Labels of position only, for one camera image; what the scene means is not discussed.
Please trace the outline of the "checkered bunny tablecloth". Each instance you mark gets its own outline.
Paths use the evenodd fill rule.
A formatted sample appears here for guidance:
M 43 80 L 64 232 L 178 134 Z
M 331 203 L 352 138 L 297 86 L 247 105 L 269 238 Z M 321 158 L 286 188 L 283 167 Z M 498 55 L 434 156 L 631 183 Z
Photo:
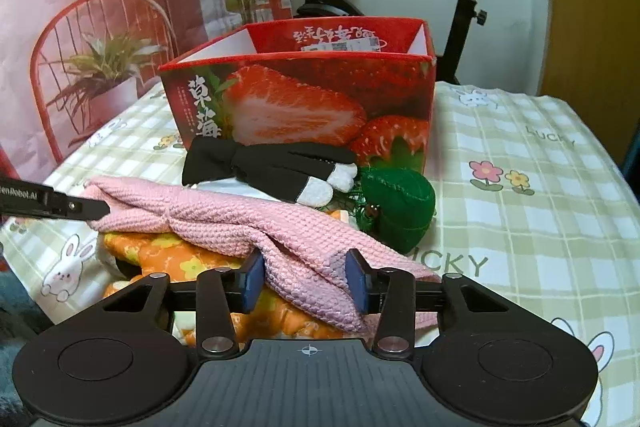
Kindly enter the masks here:
M 581 339 L 599 380 L 584 420 L 639 421 L 639 205 L 557 98 L 441 84 L 426 175 L 431 228 L 411 257 L 476 280 Z M 105 296 L 116 270 L 74 221 L 12 219 L 9 267 L 52 321 Z

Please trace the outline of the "pink knitted cloth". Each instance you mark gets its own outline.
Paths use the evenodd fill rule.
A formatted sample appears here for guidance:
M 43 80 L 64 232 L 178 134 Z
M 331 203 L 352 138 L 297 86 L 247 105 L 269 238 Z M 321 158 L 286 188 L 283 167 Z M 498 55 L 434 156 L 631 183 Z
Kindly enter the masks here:
M 372 268 L 404 270 L 419 281 L 439 279 L 371 236 L 301 205 L 112 176 L 91 179 L 84 194 L 110 208 L 90 222 L 101 233 L 172 232 L 195 246 L 239 258 L 258 249 L 271 289 L 344 332 L 368 327 L 347 285 L 347 251 L 359 251 Z

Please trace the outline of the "orange floral cloth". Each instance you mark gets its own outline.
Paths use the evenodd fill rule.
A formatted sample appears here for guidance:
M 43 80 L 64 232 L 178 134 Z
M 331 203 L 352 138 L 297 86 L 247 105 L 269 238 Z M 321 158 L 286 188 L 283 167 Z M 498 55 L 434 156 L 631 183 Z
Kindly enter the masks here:
M 99 236 L 96 252 L 104 265 L 116 270 L 116 280 L 104 295 L 137 282 L 154 272 L 164 272 L 173 282 L 191 282 L 208 269 L 236 269 L 240 258 L 228 257 L 186 243 L 175 234 L 106 233 Z M 287 303 L 266 287 L 250 314 L 233 313 L 231 320 L 239 343 L 258 338 L 342 339 L 349 335 Z

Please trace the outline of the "black bow tie cloth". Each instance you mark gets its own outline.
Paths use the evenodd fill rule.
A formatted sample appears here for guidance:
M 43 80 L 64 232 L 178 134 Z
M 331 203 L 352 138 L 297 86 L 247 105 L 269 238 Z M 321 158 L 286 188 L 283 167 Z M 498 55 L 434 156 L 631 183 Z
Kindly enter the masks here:
M 235 179 L 282 202 L 320 208 L 347 193 L 358 174 L 347 148 L 312 142 L 242 145 L 197 136 L 186 153 L 184 186 Z

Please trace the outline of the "pink printed backdrop cloth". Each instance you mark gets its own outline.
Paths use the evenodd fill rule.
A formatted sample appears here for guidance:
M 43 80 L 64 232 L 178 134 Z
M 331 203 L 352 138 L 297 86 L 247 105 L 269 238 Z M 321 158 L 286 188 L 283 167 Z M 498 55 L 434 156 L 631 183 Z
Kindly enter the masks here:
M 160 66 L 290 0 L 1 0 L 1 171 L 41 181 Z

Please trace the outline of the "wooden door panel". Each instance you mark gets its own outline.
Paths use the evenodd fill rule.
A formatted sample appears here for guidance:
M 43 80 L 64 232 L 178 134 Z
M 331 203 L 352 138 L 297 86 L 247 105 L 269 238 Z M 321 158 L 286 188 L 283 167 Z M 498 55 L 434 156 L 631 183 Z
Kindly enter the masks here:
M 622 162 L 639 122 L 639 0 L 551 0 L 540 91 L 567 101 Z

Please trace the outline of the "red strawberry cardboard box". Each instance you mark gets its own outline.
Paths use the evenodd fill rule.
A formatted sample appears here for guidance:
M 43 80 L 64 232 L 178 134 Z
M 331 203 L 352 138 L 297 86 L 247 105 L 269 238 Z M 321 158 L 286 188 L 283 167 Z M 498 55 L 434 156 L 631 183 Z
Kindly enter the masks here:
M 160 69 L 184 144 L 344 146 L 361 167 L 425 169 L 436 55 L 420 18 L 334 16 L 244 25 Z

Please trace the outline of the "green plush pouch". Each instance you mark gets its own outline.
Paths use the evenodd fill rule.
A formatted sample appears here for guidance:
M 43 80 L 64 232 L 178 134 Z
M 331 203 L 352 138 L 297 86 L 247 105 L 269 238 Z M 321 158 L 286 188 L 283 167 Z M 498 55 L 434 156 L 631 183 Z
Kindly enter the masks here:
M 434 217 L 432 184 L 409 168 L 363 169 L 356 195 L 359 230 L 399 254 L 408 254 L 422 241 Z

